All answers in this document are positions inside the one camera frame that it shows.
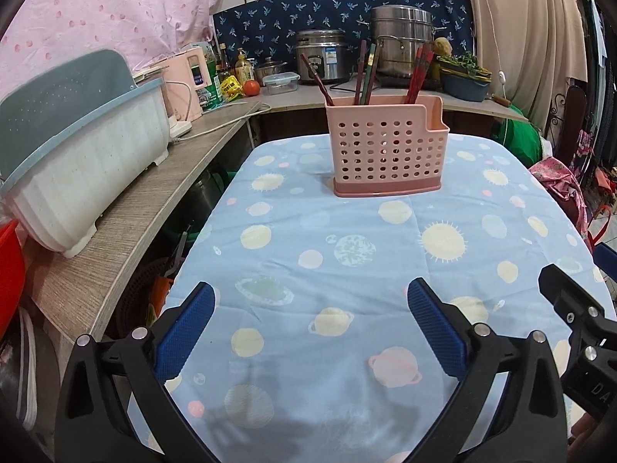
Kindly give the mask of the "person's right hand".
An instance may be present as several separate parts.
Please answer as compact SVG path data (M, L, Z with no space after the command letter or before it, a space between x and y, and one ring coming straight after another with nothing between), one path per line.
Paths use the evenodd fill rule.
M573 424L569 442L570 460L579 452L597 427L598 422L589 414L583 414L583 416Z

